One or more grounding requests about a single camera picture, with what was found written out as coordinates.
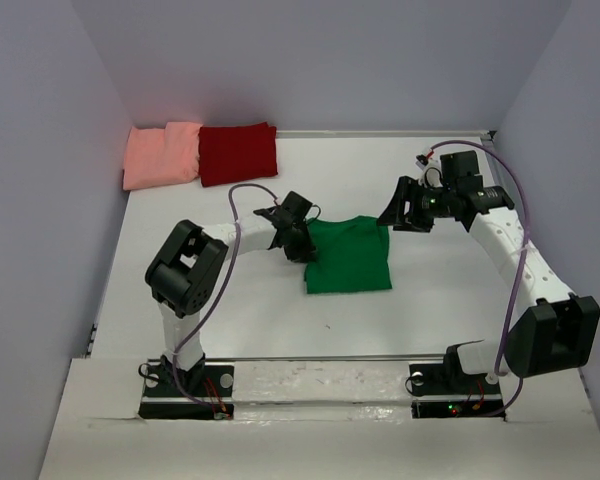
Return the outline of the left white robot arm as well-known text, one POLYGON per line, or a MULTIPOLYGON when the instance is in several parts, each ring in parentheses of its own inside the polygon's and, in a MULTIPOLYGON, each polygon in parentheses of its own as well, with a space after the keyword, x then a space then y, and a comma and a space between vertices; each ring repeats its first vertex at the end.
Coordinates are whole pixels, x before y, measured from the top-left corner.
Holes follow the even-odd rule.
POLYGON ((232 187, 231 222, 207 226, 178 222, 145 273, 162 315, 161 374, 175 392, 194 402, 199 401, 194 392, 205 368, 201 330, 224 296, 238 257, 275 249, 293 263, 306 264, 316 257, 309 232, 312 202, 291 191, 282 199, 273 196, 271 206, 241 215, 234 194, 243 187, 272 193, 255 183, 232 187))

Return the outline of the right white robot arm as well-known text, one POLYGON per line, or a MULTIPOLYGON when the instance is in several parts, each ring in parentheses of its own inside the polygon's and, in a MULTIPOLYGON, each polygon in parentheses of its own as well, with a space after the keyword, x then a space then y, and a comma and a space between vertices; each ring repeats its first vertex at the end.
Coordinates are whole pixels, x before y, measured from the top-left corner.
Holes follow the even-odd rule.
POLYGON ((436 220, 452 218, 511 290, 500 338, 448 347, 442 384, 462 392, 478 375, 530 378, 585 366, 600 318, 598 303, 557 276, 530 239, 528 217, 517 213, 503 187, 485 184, 476 152, 436 157, 427 151, 416 162, 421 175, 399 178, 378 224, 428 233, 436 220))

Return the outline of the green t shirt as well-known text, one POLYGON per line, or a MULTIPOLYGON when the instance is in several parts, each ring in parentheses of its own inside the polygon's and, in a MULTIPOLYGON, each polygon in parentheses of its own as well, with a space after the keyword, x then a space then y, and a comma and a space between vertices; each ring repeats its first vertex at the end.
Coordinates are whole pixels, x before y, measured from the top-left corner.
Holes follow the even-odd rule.
POLYGON ((392 288, 388 228, 371 216, 309 225, 316 257, 304 272, 306 293, 353 294, 392 288))

